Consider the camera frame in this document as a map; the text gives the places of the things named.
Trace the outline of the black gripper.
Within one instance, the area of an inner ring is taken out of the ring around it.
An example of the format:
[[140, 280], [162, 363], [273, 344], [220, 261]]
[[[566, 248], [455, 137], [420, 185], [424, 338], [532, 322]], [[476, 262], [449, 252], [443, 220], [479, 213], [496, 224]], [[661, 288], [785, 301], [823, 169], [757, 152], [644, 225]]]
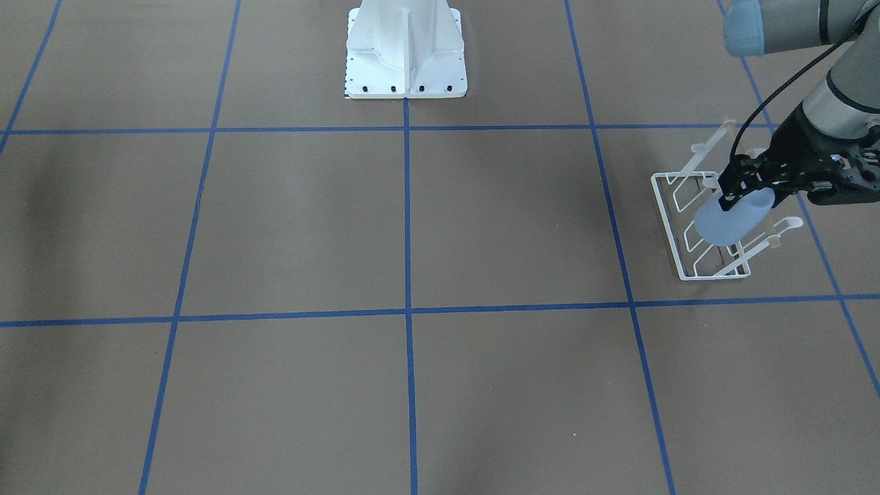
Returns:
[[774, 205], [789, 195], [807, 194], [815, 206], [848, 206], [879, 200], [878, 149], [868, 139], [878, 137], [878, 127], [866, 137], [827, 137], [808, 121], [804, 111], [795, 110], [773, 132], [767, 150], [757, 157], [735, 154], [730, 172], [718, 178], [723, 210], [731, 210], [745, 195], [771, 189]]

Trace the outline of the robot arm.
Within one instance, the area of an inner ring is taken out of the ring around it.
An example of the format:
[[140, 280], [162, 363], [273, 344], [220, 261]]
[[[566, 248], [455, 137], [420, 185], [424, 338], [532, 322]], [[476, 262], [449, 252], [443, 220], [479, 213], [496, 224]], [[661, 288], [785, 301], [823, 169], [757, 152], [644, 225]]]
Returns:
[[718, 181], [720, 209], [763, 189], [776, 206], [799, 191], [816, 206], [878, 201], [877, 1], [732, 1], [723, 35], [735, 57], [822, 47], [796, 76], [849, 48], [773, 132], [767, 150], [754, 159], [730, 151]]

